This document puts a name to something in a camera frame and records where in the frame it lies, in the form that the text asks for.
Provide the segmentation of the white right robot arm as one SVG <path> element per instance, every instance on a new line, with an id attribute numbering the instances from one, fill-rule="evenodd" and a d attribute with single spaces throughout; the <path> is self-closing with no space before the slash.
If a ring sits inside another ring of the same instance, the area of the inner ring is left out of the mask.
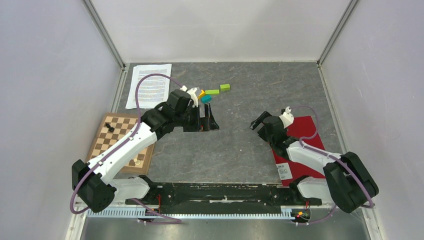
<path id="1" fill-rule="evenodd" d="M 326 151 L 311 116 L 264 111 L 250 129 L 271 147 L 281 182 L 291 187 L 288 196 L 293 203 L 317 199 L 345 213 L 373 207 L 380 189 L 360 157 L 351 151 Z"/>

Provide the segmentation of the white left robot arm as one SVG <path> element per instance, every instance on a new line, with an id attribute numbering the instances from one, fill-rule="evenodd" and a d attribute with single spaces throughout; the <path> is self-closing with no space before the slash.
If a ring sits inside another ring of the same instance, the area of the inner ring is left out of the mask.
<path id="1" fill-rule="evenodd" d="M 190 90 L 177 89 L 169 94 L 167 101 L 159 103 L 139 116 L 136 125 L 106 151 L 88 162 L 77 160 L 71 167 L 73 193 L 70 210 L 74 214 L 75 198 L 87 205 L 86 209 L 99 213 L 112 202 L 140 199 L 153 203 L 157 191 L 141 177 L 115 179 L 117 173 L 145 148 L 160 140 L 174 128 L 184 132 L 209 132 L 219 130 L 210 103 L 204 104 L 203 117 L 195 94 Z"/>

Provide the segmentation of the red clip file folder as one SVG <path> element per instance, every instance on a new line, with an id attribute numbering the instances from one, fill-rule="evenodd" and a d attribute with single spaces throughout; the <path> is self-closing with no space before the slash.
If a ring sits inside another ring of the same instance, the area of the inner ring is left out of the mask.
<path id="1" fill-rule="evenodd" d="M 295 138 L 310 137 L 316 132 L 316 125 L 311 116 L 295 117 L 292 125 L 288 127 L 288 135 Z M 281 184 L 288 187 L 290 183 L 302 176 L 309 176 L 317 179 L 324 179 L 325 176 L 312 168 L 298 162 L 289 161 L 278 156 L 272 150 L 275 164 Z"/>

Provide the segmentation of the printed white paper sheets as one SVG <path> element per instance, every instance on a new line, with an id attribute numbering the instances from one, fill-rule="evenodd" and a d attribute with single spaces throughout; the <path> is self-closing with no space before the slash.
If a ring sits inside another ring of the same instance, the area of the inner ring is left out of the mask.
<path id="1" fill-rule="evenodd" d="M 138 90 L 138 104 L 141 109 L 152 109 L 159 103 L 165 102 L 168 99 L 170 89 L 170 80 L 168 78 L 151 76 L 145 79 L 139 88 L 137 88 L 137 84 L 143 77 L 149 74 L 163 74 L 169 77 L 171 70 L 171 64 L 149 64 L 133 67 L 130 90 L 125 108 L 129 110 L 137 107 L 135 98 L 136 90 Z"/>

